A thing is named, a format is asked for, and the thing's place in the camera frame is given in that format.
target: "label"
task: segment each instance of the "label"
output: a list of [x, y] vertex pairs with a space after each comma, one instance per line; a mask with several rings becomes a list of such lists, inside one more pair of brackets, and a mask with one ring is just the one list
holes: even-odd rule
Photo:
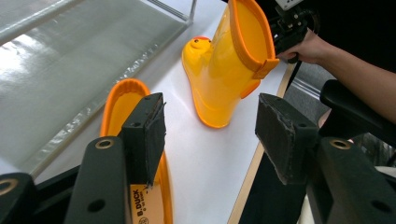
[[131, 185], [131, 210], [133, 224], [163, 223], [163, 196], [161, 186], [154, 183], [147, 185]]

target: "human arm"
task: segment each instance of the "human arm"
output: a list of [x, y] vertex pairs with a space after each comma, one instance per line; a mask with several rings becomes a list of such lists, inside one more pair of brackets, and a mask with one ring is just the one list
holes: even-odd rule
[[300, 44], [278, 55], [290, 59], [298, 53], [305, 63], [322, 66], [376, 113], [396, 124], [396, 74], [339, 49], [307, 32]]

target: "dark background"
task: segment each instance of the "dark background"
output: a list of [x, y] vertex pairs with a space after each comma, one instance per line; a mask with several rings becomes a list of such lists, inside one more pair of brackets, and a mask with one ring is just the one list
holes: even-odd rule
[[[268, 20], [277, 16], [276, 0], [257, 0], [257, 3]], [[299, 6], [318, 11], [318, 35], [324, 40], [368, 63], [396, 72], [393, 5], [392, 0], [304, 0]]]

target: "forearm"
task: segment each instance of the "forearm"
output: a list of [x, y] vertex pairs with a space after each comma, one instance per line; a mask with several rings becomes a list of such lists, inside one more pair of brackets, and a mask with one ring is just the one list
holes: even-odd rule
[[396, 124], [396, 74], [328, 45], [317, 64], [375, 112]]

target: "white table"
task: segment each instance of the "white table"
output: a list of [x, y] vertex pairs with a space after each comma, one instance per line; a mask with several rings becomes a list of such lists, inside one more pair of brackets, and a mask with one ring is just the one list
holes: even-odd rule
[[[229, 126], [211, 129], [198, 120], [180, 53], [190, 38], [213, 36], [225, 7], [221, 1], [199, 0], [193, 25], [136, 76], [151, 92], [162, 92], [166, 102], [165, 151], [176, 224], [227, 223], [259, 143], [254, 133], [259, 93], [276, 94], [287, 67], [280, 63], [241, 101]], [[37, 177], [36, 183], [81, 163], [85, 147], [99, 135], [102, 113]], [[9, 167], [0, 169], [12, 171]]]

